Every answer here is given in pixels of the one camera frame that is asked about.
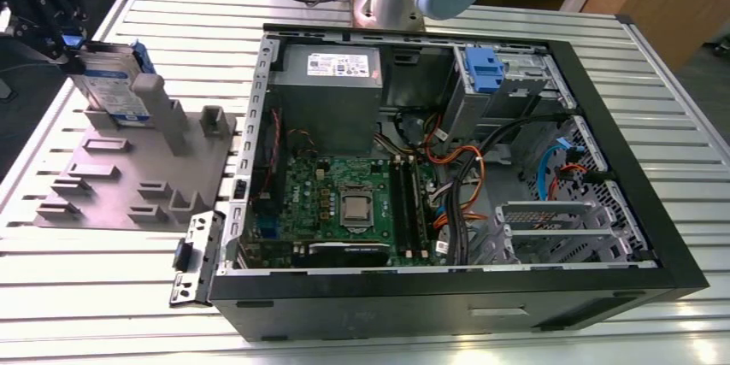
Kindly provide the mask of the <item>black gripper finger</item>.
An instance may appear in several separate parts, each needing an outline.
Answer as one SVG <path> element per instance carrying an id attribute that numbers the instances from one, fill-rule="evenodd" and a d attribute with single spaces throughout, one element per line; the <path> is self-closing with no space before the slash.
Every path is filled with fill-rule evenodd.
<path id="1" fill-rule="evenodd" d="M 59 66 L 66 74 L 83 74 L 86 66 L 79 50 L 86 35 L 78 36 L 68 31 L 67 10 L 54 10 L 39 4 L 11 1 L 11 34 L 50 63 Z"/>
<path id="2" fill-rule="evenodd" d="M 67 0 L 68 31 L 78 36 L 86 35 L 86 6 L 83 0 Z"/>

